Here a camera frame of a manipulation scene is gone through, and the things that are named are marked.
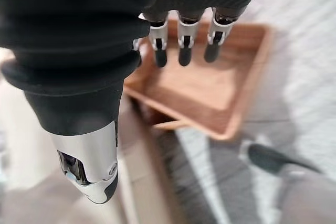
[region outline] wooden tray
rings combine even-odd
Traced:
[[[222,45],[219,59],[204,60],[208,23],[201,23],[192,61],[179,65],[177,22],[169,21],[167,65],[156,67],[148,40],[140,46],[142,65],[124,83],[124,91],[175,122],[162,129],[193,126],[216,140],[233,139],[239,130],[266,64],[271,28],[236,24]]]

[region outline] gray carpet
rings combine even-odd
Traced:
[[[243,131],[336,180],[335,12],[336,0],[253,0],[240,20],[276,29]],[[164,158],[192,223],[276,223],[279,181],[239,160],[237,144],[188,128],[166,137],[159,142],[169,150]]]

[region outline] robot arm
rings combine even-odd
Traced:
[[[251,0],[0,0],[0,46],[15,59],[4,77],[22,89],[52,135],[66,177],[91,201],[117,186],[118,110],[123,80],[137,67],[136,39],[150,34],[157,65],[166,62],[166,16],[179,12],[180,64],[186,66],[205,8],[214,16],[205,59]],[[138,19],[144,13],[149,22]]]

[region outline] tray rim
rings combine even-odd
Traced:
[[[241,127],[244,118],[247,114],[247,109],[249,105],[253,101],[254,94],[256,90],[258,89],[258,84],[260,82],[261,73],[264,70],[265,65],[267,64],[267,60],[269,58],[269,51],[271,49],[271,42],[273,40],[274,36],[274,29],[264,23],[237,23],[235,26],[250,26],[250,27],[262,27],[265,31],[264,36],[261,40],[260,46],[256,52],[256,56],[253,60],[253,64],[246,76],[246,79],[244,80],[244,84],[242,85],[239,92],[242,90],[247,90],[244,95],[239,94],[237,97],[237,102],[235,103],[232,115],[229,117],[228,124],[225,127],[225,130],[223,133],[218,133],[216,131],[213,131],[209,129],[208,127],[200,124],[196,120],[193,120],[189,118],[188,116],[183,115],[180,112],[177,112],[168,106],[157,102],[148,96],[143,95],[140,92],[137,92],[133,90],[132,88],[128,87],[126,84],[124,84],[124,92],[139,100],[140,102],[144,103],[145,105],[152,107],[153,109],[166,114],[174,119],[176,121],[180,121],[178,125],[187,125],[191,127],[195,127],[196,129],[204,132],[211,138],[219,141],[232,141],[234,140],[235,135],[238,133],[239,128]]]

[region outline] silver metal joint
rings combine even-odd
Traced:
[[[168,21],[167,20],[164,22],[162,26],[151,26],[151,30],[149,32],[149,40],[155,51],[165,50],[167,48],[167,41],[168,41]]]
[[[115,122],[83,135],[51,134],[67,179],[91,201],[108,201],[118,179]]]
[[[133,50],[138,51],[139,50],[139,39],[135,39],[133,41]]]
[[[208,31],[208,43],[210,45],[217,44],[222,45],[226,37],[229,35],[235,21],[232,21],[229,24],[222,25],[216,21],[216,10],[213,11],[212,21]]]
[[[179,20],[178,24],[179,25],[177,27],[177,36],[180,48],[192,48],[197,36],[199,22],[195,22],[193,24],[186,24],[183,23],[181,20]]]

